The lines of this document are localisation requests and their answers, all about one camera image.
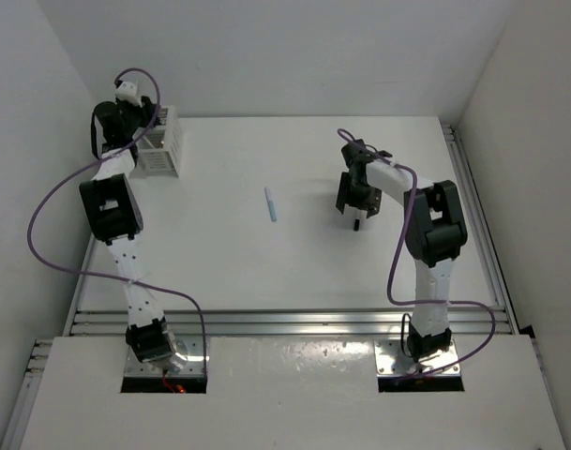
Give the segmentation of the light blue makeup pen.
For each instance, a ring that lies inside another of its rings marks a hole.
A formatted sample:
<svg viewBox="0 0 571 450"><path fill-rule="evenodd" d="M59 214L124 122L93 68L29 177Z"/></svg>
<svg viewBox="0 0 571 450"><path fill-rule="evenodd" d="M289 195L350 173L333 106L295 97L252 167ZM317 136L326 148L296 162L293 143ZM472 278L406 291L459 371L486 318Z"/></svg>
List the light blue makeup pen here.
<svg viewBox="0 0 571 450"><path fill-rule="evenodd" d="M267 203L267 208L269 212L269 217L273 223L278 221L277 211L275 207L275 203L272 197L272 192L269 187L264 188L265 199Z"/></svg>

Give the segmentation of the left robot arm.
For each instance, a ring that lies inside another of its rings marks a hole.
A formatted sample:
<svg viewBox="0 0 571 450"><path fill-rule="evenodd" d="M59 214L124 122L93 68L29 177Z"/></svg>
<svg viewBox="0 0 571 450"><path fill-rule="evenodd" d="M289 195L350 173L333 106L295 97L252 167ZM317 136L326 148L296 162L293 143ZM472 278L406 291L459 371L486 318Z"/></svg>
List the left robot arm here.
<svg viewBox="0 0 571 450"><path fill-rule="evenodd" d="M174 338L164 311L149 289L138 258L143 216L129 184L137 167L139 129L158 123L158 106L147 96L117 94L94 108L90 121L91 148L101 161L91 180L80 183L79 191L94 237L103 243L124 280L128 326L126 343L142 364L166 370L174 355Z"/></svg>

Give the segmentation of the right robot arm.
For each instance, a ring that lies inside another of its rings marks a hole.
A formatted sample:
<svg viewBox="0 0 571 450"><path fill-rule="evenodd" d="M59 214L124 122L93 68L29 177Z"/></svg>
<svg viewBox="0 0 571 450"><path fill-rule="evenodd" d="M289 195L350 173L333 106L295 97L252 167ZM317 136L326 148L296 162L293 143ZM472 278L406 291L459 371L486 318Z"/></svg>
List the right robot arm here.
<svg viewBox="0 0 571 450"><path fill-rule="evenodd" d="M415 300L408 335L402 340L405 355L417 362L451 345L448 321L451 272L468 231L458 188L450 180L421 178L409 167L395 163L361 139L348 137L341 154L347 171L340 177L336 208L357 213L354 229L363 219L379 214L382 196L403 207L401 242L392 269L405 248L415 264Z"/></svg>

